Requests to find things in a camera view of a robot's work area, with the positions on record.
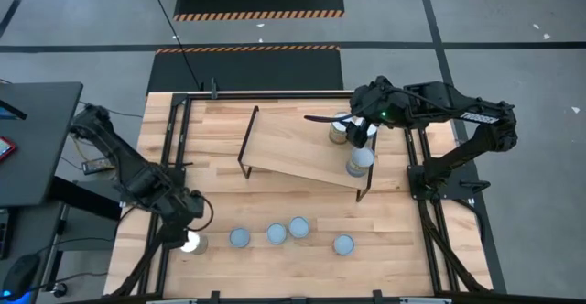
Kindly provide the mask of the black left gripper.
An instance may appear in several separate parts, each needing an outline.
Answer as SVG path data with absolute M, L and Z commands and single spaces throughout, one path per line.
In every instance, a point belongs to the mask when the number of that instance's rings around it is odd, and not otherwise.
M 175 242 L 175 248 L 181 248 L 189 240 L 189 231 L 184 226 L 164 224 L 159 233 L 163 240 L 161 247 L 164 249 L 169 249 L 171 242 Z

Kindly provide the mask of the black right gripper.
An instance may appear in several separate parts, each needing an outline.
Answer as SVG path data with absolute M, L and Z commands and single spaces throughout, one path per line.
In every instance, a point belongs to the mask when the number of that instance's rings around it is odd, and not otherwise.
M 368 123 L 364 119 L 364 122 L 362 123 L 362 125 L 359 128 L 364 128 L 367 131 L 367 128 L 368 128 L 368 126 L 370 124 L 371 123 Z M 355 136 L 355 129 L 353 127 L 348 127 L 346 129 L 346 138 L 347 138 L 348 142 L 351 143 L 352 145 L 355 142 L 354 136 Z M 366 143 L 366 137 L 365 136 L 359 136 L 357 138 L 357 140 L 356 140 L 356 146 L 357 147 L 363 147 L 365 145 L 365 143 Z

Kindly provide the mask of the tin can tan label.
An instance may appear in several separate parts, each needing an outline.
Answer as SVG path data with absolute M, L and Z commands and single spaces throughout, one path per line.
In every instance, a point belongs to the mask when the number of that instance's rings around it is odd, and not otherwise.
M 347 142 L 347 126 L 348 123 L 352 121 L 352 118 L 349 117 L 349 114 L 345 112 L 338 112 L 333 116 L 334 118 L 339 118 L 343 116 L 344 119 L 342 119 L 341 121 L 331 122 L 330 125 L 329 139 L 332 143 L 338 145 Z

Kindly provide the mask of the blue peas can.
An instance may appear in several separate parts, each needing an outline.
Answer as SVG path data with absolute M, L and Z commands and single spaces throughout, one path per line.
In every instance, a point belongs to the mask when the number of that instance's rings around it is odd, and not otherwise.
M 346 162 L 346 171 L 355 178 L 360 178 L 369 172 L 374 164 L 374 151 L 370 147 L 354 148 Z

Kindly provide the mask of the mixed vegetables can white label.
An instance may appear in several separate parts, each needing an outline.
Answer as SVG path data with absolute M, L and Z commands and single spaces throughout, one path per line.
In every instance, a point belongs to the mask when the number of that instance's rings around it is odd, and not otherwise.
M 270 244 L 283 244 L 287 235 L 287 228 L 282 223 L 272 223 L 266 229 L 266 238 Z

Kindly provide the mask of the peach can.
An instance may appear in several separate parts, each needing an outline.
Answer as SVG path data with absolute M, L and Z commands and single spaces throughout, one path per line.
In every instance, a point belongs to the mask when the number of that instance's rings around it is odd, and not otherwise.
M 309 220 L 302 216 L 293 217 L 288 225 L 289 233 L 294 238 L 305 238 L 309 235 Z

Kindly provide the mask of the cream tomato can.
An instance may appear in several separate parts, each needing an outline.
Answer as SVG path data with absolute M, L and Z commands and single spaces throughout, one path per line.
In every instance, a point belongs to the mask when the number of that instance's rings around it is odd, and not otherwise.
M 333 249 L 337 255 L 351 255 L 355 242 L 349 234 L 340 234 L 333 241 Z

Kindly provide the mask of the teal tuna can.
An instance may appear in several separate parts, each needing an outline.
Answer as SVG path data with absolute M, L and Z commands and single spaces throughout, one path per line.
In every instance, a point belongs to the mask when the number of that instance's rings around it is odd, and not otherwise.
M 205 234 L 187 231 L 187 241 L 180 248 L 184 253 L 202 255 L 208 248 L 208 238 Z

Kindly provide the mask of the green polka dot peas can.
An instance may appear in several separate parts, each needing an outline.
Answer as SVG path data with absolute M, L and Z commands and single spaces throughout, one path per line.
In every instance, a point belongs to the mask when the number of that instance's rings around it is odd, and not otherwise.
M 232 229 L 229 234 L 229 243 L 235 248 L 247 247 L 250 243 L 249 231 L 242 227 Z

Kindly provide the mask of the black desk base beam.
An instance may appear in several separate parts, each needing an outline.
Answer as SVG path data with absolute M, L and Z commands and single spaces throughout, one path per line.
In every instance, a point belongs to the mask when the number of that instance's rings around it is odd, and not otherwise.
M 49 186 L 49 198 L 112 221 L 119 220 L 122 210 L 118 201 L 58 176 L 53 177 Z

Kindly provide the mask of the black power adapter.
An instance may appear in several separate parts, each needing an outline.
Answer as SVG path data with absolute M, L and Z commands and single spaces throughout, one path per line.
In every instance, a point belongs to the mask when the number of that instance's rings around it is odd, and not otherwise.
M 106 157 L 96 158 L 81 163 L 84 175 L 92 175 L 115 169 L 115 165 Z

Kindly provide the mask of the black computer mouse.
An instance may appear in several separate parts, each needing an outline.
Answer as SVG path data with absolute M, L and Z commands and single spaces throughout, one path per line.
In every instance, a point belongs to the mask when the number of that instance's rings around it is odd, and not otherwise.
M 37 290 L 39 254 L 0 260 L 0 300 L 18 302 Z

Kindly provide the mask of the black desk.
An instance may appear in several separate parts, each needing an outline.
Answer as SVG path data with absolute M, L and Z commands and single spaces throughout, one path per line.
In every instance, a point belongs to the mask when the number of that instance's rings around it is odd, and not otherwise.
M 82 88 L 79 82 L 0 86 L 0 100 L 27 114 L 25 120 L 0 119 L 0 136 L 16 145 L 0 161 L 0 207 L 34 206 L 47 199 Z

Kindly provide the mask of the red phone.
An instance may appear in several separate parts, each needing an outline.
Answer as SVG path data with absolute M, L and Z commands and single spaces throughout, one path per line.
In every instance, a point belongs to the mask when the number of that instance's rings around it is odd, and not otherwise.
M 16 151 L 16 145 L 4 136 L 0 136 L 0 161 L 6 159 Z

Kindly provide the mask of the dark tablet blue screen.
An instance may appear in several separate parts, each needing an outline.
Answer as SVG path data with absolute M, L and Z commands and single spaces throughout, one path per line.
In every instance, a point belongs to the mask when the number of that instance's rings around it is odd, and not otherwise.
M 26 120 L 27 114 L 15 108 L 9 103 L 0 100 L 0 119 L 2 120 Z

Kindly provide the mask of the black aluminium frame rail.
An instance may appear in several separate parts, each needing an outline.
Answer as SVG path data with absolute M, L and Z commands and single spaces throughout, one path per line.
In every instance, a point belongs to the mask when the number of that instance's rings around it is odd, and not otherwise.
M 441 291 L 430 297 L 384 297 L 384 304 L 586 304 L 586 299 L 565 299 L 498 294 L 493 292 Z M 210 298 L 163 299 L 155 294 L 133 295 L 119 298 L 75 300 L 59 304 L 209 304 Z M 374 304 L 370 297 L 353 298 L 225 298 L 220 304 Z
M 145 153 L 147 146 L 152 144 L 158 155 L 157 161 L 166 167 L 182 166 L 183 162 L 178 149 L 182 145 L 184 131 L 182 118 L 185 115 L 188 99 L 173 103 L 171 101 L 173 93 L 154 92 L 148 95 L 145 117 L 157 123 L 155 127 L 157 138 L 148 138 L 145 134 L 139 136 L 141 152 Z M 159 217 L 153 212 L 146 212 L 139 208 L 126 207 L 122 210 L 122 214 L 124 218 L 117 229 L 117 239 L 103 289 L 105 295 L 121 287 L 127 274 L 134 268 L 134 264 L 154 242 L 155 235 L 162 225 Z M 146 270 L 139 277 L 137 284 L 131 288 L 132 295 L 161 295 L 164 292 L 169 255 L 169 249 L 158 248 L 151 261 L 146 264 Z
M 325 91 L 325 92 L 219 92 L 216 100 L 264 100 L 264 99 L 350 99 L 353 91 Z M 210 92 L 175 92 L 171 95 L 173 103 L 180 103 L 190 98 L 191 100 L 212 100 Z
M 407 156 L 409 164 L 408 166 L 421 165 L 423 171 L 423 182 L 428 187 L 437 188 L 440 184 L 429 185 L 425 179 L 425 166 L 418 163 L 417 150 L 414 142 L 412 132 L 406 130 L 404 132 L 406 144 L 407 144 Z M 453 292 L 459 292 L 460 286 L 470 292 L 483 293 L 487 292 L 489 288 L 483 286 L 478 282 L 472 273 L 464 266 L 463 262 L 456 256 L 450 246 L 450 237 L 448 227 L 445 220 L 445 214 L 443 211 L 442 203 L 444 201 L 455 201 L 464 208 L 472 212 L 479 222 L 480 236 L 485 236 L 485 226 L 480 212 L 474 208 L 467 199 L 456 199 L 456 200 L 415 200 L 418 208 L 418 216 L 421 223 L 422 235 L 424 240 L 424 247 L 426 250 L 426 257 L 428 261 L 429 274 L 431 279 L 432 290 L 435 293 L 439 293 L 443 290 L 440 280 L 440 270 L 437 258 L 437 253 L 441 253 L 444 259 L 444 265 L 447 271 L 448 283 L 450 290 Z

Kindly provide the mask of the wooden shelf black metal frame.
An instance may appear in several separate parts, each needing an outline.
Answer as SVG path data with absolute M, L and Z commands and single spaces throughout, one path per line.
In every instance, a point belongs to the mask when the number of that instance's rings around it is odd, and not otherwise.
M 353 146 L 335 144 L 329 126 L 300 115 L 274 114 L 255 107 L 237 161 L 248 178 L 254 168 L 322 181 L 357 191 L 360 201 L 371 189 L 374 168 L 361 177 L 346 170 Z

